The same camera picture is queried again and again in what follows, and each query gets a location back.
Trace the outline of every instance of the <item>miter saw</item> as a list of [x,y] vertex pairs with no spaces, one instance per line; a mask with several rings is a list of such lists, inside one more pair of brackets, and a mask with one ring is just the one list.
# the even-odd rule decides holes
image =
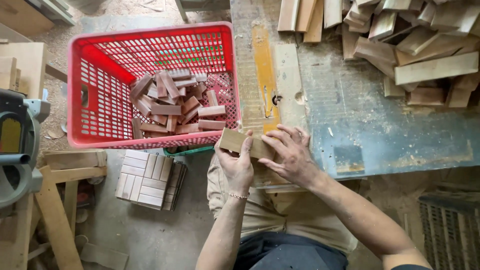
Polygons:
[[49,115],[49,102],[0,88],[0,218],[11,215],[26,193],[42,187],[35,165],[40,124]]

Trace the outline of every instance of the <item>left hand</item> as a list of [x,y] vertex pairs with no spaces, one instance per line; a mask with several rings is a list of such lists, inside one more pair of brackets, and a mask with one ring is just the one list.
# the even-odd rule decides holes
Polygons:
[[[247,131],[246,135],[251,136],[252,130]],[[248,189],[253,183],[253,166],[250,162],[250,148],[253,138],[249,137],[243,141],[240,156],[237,153],[230,153],[228,150],[221,149],[215,144],[215,153],[218,156],[220,166],[228,180],[229,192],[239,196],[247,196]]]

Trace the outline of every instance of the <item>workbench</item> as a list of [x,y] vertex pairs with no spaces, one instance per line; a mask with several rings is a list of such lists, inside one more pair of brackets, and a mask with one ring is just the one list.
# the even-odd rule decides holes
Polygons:
[[[480,148],[477,107],[407,107],[403,99],[385,98],[382,73],[365,60],[343,61],[335,27],[324,29],[321,43],[308,45],[299,34],[277,32],[280,1],[230,4],[244,131],[261,135],[263,123],[270,121],[262,109],[252,48],[264,38],[271,48],[297,44],[305,114],[281,122],[302,125],[306,120],[312,156],[335,179],[480,164],[474,154]],[[259,37],[259,28],[268,36]],[[281,104],[280,114],[285,109]]]

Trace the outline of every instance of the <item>hand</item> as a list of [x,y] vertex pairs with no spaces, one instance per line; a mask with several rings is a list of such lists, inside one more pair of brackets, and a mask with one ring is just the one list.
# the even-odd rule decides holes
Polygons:
[[310,156],[310,135],[300,127],[291,128],[282,124],[276,127],[281,131],[269,131],[262,136],[262,140],[275,149],[282,158],[282,163],[278,164],[266,158],[259,159],[258,162],[289,182],[309,188],[316,176],[323,173]]
[[[247,131],[248,136],[252,134],[252,130]],[[229,192],[239,196],[248,196],[248,189],[253,183],[253,166],[250,162],[253,138],[248,137],[243,141],[240,156],[237,153],[221,149],[218,147],[219,142],[215,144],[214,148],[220,166],[227,177]]]

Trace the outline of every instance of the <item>wooden tile stack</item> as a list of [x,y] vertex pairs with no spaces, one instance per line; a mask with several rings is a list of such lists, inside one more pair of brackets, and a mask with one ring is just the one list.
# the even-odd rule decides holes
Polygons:
[[[192,74],[189,69],[159,70],[154,76],[145,74],[131,83],[129,99],[138,111],[154,123],[142,123],[132,118],[134,139],[222,130],[223,121],[202,120],[187,124],[195,116],[209,117],[226,114],[219,105],[214,90],[207,90],[207,74]],[[209,107],[200,103],[207,92]]]
[[157,210],[172,210],[185,170],[172,158],[127,150],[115,196]]
[[466,0],[282,0],[278,30],[320,42],[323,16],[342,35],[344,60],[364,58],[385,74],[386,97],[459,108],[480,82],[479,13]]

